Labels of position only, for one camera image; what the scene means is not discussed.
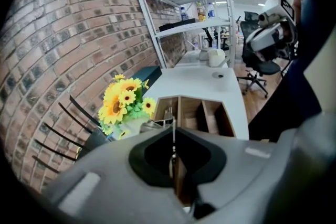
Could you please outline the black router with antennas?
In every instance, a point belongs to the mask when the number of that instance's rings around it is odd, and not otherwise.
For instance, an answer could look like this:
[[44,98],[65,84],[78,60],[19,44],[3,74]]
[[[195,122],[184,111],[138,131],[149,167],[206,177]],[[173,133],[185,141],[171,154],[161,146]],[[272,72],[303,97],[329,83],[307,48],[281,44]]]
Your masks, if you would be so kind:
[[62,161],[71,161],[72,163],[78,161],[80,158],[87,155],[90,151],[94,150],[98,146],[114,141],[114,138],[112,136],[106,136],[102,129],[100,128],[100,124],[98,123],[98,120],[94,119],[92,116],[88,114],[88,112],[82,108],[77,101],[70,96],[70,102],[77,108],[81,113],[83,113],[90,121],[92,121],[97,127],[94,130],[89,129],[88,127],[81,124],[60,102],[58,103],[59,106],[75,121],[77,122],[86,132],[89,133],[89,137],[86,140],[84,144],[80,144],[77,142],[74,142],[73,140],[65,137],[64,135],[60,134],[58,131],[54,130],[52,127],[50,127],[48,124],[44,123],[44,126],[47,127],[49,130],[51,130],[53,133],[57,134],[70,144],[73,144],[77,146],[77,151],[74,157],[68,156],[62,152],[59,152],[55,149],[50,148],[49,146],[45,145],[44,143],[34,140],[38,145],[40,145],[42,148],[47,149],[48,151],[51,151],[54,154],[54,157],[61,157]]

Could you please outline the wooden desk organizer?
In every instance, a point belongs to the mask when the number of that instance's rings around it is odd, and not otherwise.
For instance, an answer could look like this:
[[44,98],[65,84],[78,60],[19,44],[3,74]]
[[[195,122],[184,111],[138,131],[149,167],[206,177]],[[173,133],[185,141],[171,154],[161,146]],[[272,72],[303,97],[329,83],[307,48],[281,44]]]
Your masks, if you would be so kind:
[[[153,120],[167,125],[172,117],[175,117],[178,127],[236,138],[225,106],[219,101],[184,96],[159,98]],[[177,154],[175,165],[170,164],[170,174],[174,177],[175,193],[185,206],[190,206],[193,202],[191,180],[187,177],[190,171],[186,167],[186,161]]]

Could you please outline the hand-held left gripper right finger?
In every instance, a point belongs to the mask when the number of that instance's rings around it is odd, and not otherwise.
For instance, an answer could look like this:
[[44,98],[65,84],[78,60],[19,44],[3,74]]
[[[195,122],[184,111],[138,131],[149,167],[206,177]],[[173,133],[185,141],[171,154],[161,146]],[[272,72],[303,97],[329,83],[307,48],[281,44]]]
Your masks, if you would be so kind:
[[176,130],[192,213],[180,219],[265,219],[278,181],[276,143]]

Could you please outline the white desk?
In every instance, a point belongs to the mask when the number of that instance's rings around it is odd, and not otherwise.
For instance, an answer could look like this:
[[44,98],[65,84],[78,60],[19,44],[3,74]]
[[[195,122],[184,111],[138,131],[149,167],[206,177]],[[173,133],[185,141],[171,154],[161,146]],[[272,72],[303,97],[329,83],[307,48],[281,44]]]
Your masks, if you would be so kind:
[[180,61],[174,66],[174,68],[180,68],[180,67],[192,67],[192,68],[208,67],[210,68],[208,59],[200,60],[199,56],[201,53],[202,53],[201,50],[186,52],[185,55],[180,59]]
[[236,137],[249,139],[244,100],[232,68],[178,67],[161,71],[145,97],[157,100],[182,95],[219,101],[228,113]]

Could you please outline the silver metal binder clip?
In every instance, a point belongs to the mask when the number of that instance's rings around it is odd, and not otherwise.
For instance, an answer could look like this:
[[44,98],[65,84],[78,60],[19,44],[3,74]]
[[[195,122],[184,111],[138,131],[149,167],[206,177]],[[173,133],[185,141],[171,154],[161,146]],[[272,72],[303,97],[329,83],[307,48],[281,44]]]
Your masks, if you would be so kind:
[[164,120],[150,120],[143,125],[158,133],[138,145],[141,176],[150,185],[168,185],[176,174],[176,118],[169,113]]

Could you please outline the yellow sunflower bouquet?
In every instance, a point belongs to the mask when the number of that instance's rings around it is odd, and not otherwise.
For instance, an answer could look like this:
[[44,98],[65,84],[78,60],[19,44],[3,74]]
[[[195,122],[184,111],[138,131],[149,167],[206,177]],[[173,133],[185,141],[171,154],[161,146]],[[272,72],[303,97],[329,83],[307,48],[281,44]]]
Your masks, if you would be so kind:
[[141,125],[153,119],[156,101],[143,97],[149,82],[149,79],[127,79],[122,74],[114,76],[98,111],[100,128],[108,138],[122,140],[138,135]]

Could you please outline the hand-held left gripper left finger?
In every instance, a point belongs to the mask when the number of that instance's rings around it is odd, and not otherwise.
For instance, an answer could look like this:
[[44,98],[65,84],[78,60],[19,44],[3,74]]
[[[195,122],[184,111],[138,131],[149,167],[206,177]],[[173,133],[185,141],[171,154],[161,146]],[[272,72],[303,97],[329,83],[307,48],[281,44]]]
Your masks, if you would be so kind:
[[146,184],[129,164],[130,150],[165,129],[103,144],[60,173],[44,196],[75,224],[191,224],[172,188]]

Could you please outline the person's clothed torso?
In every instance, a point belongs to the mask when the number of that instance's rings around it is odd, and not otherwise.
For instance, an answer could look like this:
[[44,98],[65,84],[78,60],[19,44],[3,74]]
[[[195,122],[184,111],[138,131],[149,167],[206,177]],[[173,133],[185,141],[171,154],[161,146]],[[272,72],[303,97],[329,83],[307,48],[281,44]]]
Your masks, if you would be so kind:
[[321,112],[321,106],[304,77],[304,70],[319,53],[336,25],[336,10],[326,0],[302,0],[298,57],[264,107],[249,123],[251,140],[276,142],[287,129],[297,128]]

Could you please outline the orange drink bottle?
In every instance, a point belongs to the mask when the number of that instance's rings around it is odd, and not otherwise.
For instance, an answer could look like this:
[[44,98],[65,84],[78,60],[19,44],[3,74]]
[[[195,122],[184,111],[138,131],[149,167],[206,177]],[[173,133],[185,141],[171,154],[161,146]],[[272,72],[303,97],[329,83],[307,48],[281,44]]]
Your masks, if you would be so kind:
[[197,14],[198,14],[198,20],[200,22],[206,21],[205,9],[200,2],[197,2]]

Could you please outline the person's right forearm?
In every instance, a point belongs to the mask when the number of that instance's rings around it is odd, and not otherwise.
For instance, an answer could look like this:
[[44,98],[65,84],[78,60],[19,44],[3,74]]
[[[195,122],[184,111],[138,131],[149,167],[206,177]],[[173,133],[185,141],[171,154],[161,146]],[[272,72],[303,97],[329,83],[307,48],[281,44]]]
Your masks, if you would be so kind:
[[301,21],[301,2],[302,0],[293,0],[292,2],[292,7],[295,11],[296,24],[299,24]]

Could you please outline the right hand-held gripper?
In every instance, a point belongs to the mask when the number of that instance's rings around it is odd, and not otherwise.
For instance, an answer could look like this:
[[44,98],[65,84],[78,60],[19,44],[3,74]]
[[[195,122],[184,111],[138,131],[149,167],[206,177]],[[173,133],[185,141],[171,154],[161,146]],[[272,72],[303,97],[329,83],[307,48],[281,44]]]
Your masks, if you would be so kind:
[[286,55],[286,47],[298,40],[295,11],[287,0],[267,0],[259,15],[259,26],[248,36],[246,46],[261,61]]

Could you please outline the flat black case on shelf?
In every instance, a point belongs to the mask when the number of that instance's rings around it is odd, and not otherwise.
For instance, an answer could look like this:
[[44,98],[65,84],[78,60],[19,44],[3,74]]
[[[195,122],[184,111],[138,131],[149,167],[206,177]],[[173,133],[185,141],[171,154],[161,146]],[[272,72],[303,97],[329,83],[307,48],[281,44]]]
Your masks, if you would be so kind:
[[169,23],[169,24],[165,24],[159,27],[159,31],[165,31],[165,30],[169,30],[178,26],[183,26],[183,25],[187,25],[187,24],[192,24],[192,23],[198,23],[199,20],[192,18],[192,19],[187,19],[187,20],[182,20],[176,23]]

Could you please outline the cream desktop device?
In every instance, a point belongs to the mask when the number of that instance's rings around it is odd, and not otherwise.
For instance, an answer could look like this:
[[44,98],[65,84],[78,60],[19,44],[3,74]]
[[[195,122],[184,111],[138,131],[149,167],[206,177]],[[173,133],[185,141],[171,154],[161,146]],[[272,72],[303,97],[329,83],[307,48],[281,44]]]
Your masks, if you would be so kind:
[[206,61],[209,67],[218,67],[226,58],[222,49],[203,48],[199,53],[199,60]]

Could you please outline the black office chair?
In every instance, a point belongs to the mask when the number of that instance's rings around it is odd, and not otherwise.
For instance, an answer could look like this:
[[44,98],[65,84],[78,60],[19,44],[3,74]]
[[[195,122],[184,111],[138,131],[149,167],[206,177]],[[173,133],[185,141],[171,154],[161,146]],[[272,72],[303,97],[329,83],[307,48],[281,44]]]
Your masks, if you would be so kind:
[[248,36],[258,28],[258,14],[254,12],[244,11],[245,18],[243,22],[240,22],[241,32],[243,33],[244,43],[242,60],[246,68],[252,68],[256,71],[255,75],[252,75],[250,71],[246,77],[237,77],[237,80],[246,80],[251,83],[242,91],[242,95],[245,95],[252,87],[253,84],[257,84],[264,92],[265,98],[268,98],[268,91],[265,89],[267,82],[265,79],[258,78],[258,75],[274,75],[280,71],[280,66],[273,61],[261,61],[251,50],[247,48],[246,41]]

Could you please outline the black rectangular box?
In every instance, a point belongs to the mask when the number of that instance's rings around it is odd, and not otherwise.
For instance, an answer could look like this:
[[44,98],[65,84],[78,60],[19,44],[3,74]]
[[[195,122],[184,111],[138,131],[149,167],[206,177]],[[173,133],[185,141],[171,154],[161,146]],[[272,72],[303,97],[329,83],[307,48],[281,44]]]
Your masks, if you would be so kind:
[[151,87],[161,75],[162,71],[160,66],[148,66],[140,69],[132,78],[140,79],[142,82],[148,80],[148,87]]

